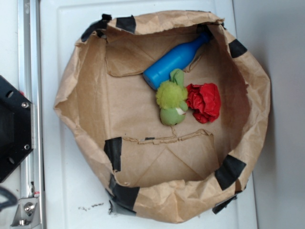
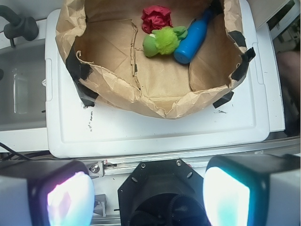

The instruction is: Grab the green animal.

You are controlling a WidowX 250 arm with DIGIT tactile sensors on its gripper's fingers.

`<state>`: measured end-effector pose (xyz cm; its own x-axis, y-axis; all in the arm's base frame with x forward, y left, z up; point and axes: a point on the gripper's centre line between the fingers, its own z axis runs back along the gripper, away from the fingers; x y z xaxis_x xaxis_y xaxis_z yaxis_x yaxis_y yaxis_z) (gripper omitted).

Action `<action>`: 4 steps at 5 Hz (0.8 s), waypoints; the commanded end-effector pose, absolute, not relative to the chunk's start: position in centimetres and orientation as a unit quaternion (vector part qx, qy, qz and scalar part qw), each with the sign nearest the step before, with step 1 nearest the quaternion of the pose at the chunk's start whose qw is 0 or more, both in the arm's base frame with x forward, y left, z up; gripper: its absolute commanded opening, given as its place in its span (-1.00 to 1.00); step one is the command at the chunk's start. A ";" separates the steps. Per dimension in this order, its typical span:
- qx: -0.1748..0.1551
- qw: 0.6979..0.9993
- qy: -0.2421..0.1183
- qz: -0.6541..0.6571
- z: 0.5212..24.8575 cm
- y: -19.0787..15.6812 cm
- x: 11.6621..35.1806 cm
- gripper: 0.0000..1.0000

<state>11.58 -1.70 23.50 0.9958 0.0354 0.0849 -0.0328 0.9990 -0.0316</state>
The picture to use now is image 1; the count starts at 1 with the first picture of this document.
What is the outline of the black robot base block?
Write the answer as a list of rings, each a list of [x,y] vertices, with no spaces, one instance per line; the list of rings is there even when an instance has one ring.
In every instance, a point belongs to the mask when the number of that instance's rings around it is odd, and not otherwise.
[[[4,77],[0,78],[0,181],[33,150],[31,102]]]

